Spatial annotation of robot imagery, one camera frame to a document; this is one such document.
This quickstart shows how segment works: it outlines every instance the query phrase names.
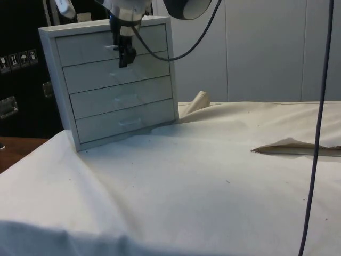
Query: white cloth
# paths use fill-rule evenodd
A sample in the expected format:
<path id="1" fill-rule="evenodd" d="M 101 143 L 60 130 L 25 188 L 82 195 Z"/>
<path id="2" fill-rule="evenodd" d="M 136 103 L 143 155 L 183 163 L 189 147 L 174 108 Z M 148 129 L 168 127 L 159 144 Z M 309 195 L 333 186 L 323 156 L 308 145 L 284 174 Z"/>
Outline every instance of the white cloth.
<path id="1" fill-rule="evenodd" d="M 297 255 L 312 158 L 250 150 L 313 142 L 317 109 L 225 103 L 81 153 L 61 132 L 0 175 L 0 255 Z M 341 159 L 321 157 L 305 255 L 340 254 L 340 195 Z"/>

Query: sticker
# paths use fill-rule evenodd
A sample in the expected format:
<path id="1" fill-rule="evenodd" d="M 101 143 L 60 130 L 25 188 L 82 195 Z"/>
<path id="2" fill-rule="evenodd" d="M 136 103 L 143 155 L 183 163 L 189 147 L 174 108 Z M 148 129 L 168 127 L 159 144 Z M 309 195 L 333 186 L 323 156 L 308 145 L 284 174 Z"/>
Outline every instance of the sticker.
<path id="1" fill-rule="evenodd" d="M 20 66 L 22 68 L 30 66 L 30 61 L 28 60 L 27 52 L 20 52 L 19 53 L 19 60 L 20 60 Z"/>
<path id="2" fill-rule="evenodd" d="M 28 59 L 31 65 L 38 63 L 37 51 L 35 49 L 28 51 Z"/>
<path id="3" fill-rule="evenodd" d="M 12 70 L 16 70 L 20 68 L 20 62 L 17 54 L 9 55 L 9 61 Z"/>
<path id="4" fill-rule="evenodd" d="M 2 56 L 0 57 L 0 73 L 4 74 L 8 72 L 11 72 L 9 60 L 7 56 Z"/>

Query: black cable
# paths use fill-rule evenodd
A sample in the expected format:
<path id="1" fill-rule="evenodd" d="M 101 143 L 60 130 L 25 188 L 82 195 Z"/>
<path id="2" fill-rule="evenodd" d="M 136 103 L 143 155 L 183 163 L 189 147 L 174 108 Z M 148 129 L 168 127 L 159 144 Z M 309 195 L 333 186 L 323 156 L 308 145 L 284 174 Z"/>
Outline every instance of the black cable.
<path id="1" fill-rule="evenodd" d="M 324 56 L 324 68 L 323 68 L 323 77 L 322 77 L 322 86 L 321 86 L 321 95 L 320 95 L 320 107 L 319 107 L 318 121 L 316 125 L 314 159 L 313 159 L 313 167 L 312 167 L 312 172 L 311 172 L 307 209 L 305 212 L 304 229 L 303 229 L 301 247 L 299 248 L 298 256 L 302 256 L 304 252 L 304 246 L 305 246 L 305 242 L 306 242 L 307 234 L 308 234 L 311 204 L 313 201 L 316 167 L 318 164 L 318 157 L 319 157 L 319 144 L 320 144 L 323 106 L 324 106 L 324 98 L 326 95 L 326 84 L 327 84 L 328 65 L 329 65 L 333 12 L 334 12 L 334 0 L 329 0 L 328 35 L 327 35 L 327 43 L 326 43 L 326 55 Z"/>
<path id="2" fill-rule="evenodd" d="M 132 26 L 132 29 L 135 33 L 135 35 L 137 36 L 137 38 L 141 41 L 141 43 L 143 44 L 143 46 L 147 49 L 147 51 L 155 58 L 159 59 L 159 60 L 163 60 L 163 61 L 174 61 L 174 60 L 179 60 L 179 59 L 182 59 L 183 57 L 186 57 L 188 54 L 190 54 L 197 46 L 198 44 L 201 42 L 201 40 L 204 38 L 204 36 L 206 35 L 208 29 L 210 28 L 213 20 L 214 20 L 214 17 L 215 17 L 215 14 L 217 13 L 218 11 L 218 8 L 220 6 L 220 3 L 221 3 L 222 0 L 218 0 L 217 2 L 217 5 L 215 6 L 215 9 L 212 13 L 212 16 L 204 30 L 204 32 L 201 34 L 201 36 L 199 37 L 198 41 L 194 44 L 194 46 L 192 46 L 192 48 L 190 48 L 187 52 L 185 52 L 184 54 L 178 56 L 178 57 L 174 57 L 174 58 L 163 58 L 163 57 L 160 57 L 160 56 L 157 56 L 155 53 L 153 53 L 150 48 L 146 45 L 146 43 L 144 42 L 144 40 L 142 39 L 142 37 L 140 36 L 140 33 L 138 32 L 138 30 Z"/>

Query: white tablecloth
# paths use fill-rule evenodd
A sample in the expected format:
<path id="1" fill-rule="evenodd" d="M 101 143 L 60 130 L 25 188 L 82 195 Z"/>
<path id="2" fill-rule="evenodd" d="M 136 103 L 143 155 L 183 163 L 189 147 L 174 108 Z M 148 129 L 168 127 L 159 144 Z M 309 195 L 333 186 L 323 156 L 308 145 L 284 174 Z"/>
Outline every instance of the white tablecloth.
<path id="1" fill-rule="evenodd" d="M 0 175 L 0 255 L 297 255 L 312 157 L 250 151 L 314 141 L 315 103 L 225 103 L 76 153 L 66 134 Z M 341 103 L 323 146 L 341 145 Z M 341 159 L 321 157 L 305 255 L 340 255 Z"/>

